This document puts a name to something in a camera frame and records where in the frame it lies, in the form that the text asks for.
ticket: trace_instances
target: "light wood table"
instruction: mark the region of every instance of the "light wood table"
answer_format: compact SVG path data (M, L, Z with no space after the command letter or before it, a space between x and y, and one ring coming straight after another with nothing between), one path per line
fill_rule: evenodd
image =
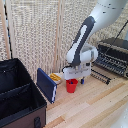
M113 73L106 75L112 76L109 85L89 76L84 85L79 80L74 93L66 91L62 80L55 103L47 101L45 128L110 128L128 102L128 81Z

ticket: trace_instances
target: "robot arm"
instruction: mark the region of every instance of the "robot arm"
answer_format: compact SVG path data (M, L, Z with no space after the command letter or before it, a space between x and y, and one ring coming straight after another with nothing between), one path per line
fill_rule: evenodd
M89 17L86 18L81 25L66 56L67 62L72 67L78 66L81 73L78 70L76 71L75 68L64 68L65 79L85 77L91 74L91 66L86 66L85 64L91 64L91 62L95 61L98 57L98 51L94 46L88 44L87 40L98 30L114 23L123 11L127 1L128 0L98 0Z

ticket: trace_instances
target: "black storage box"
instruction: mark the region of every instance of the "black storage box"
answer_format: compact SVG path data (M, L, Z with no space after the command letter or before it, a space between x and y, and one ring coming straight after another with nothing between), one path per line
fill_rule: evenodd
M43 128L46 106L19 59L0 62L0 128Z

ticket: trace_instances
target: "red cup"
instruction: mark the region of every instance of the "red cup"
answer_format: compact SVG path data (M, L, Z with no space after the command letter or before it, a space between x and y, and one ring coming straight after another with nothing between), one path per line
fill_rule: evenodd
M76 79L66 80L67 92L74 93L78 81Z

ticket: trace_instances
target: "black cable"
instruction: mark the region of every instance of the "black cable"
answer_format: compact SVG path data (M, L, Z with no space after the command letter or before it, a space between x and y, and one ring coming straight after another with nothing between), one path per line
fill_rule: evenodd
M118 35L116 36L116 38L114 39L114 41L111 43L111 45L108 47L108 49L106 50L106 52L103 54L103 57L106 55L106 53L109 51L109 49L113 46L113 44L115 43L115 41L117 40L118 36L120 35L120 33L122 32L122 30L126 27L128 23L128 20L126 21L126 23L124 24L124 26L122 27L122 29L120 30L120 32L118 33Z

